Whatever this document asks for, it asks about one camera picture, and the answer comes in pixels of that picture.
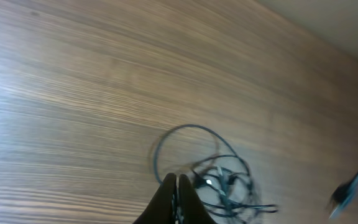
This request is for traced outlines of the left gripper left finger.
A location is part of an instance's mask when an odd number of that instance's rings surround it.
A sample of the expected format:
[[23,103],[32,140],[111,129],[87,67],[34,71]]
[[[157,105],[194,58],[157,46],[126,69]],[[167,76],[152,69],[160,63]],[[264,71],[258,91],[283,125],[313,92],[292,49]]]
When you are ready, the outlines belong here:
[[173,224],[176,220],[175,202],[177,176],[169,173],[134,224]]

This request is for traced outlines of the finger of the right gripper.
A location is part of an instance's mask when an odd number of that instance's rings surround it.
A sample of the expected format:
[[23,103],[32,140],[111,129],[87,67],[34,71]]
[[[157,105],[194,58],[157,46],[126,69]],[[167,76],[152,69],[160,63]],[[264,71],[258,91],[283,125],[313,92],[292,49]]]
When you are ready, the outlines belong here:
[[336,218],[351,202],[358,186],[358,171],[347,182],[340,184],[329,199],[329,219]]

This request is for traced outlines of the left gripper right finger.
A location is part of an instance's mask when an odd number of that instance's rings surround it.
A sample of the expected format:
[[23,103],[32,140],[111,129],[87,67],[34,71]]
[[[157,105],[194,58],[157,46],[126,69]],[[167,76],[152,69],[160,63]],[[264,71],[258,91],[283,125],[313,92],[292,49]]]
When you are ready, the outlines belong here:
[[187,175],[179,176],[178,196],[183,224],[216,224],[206,211]]

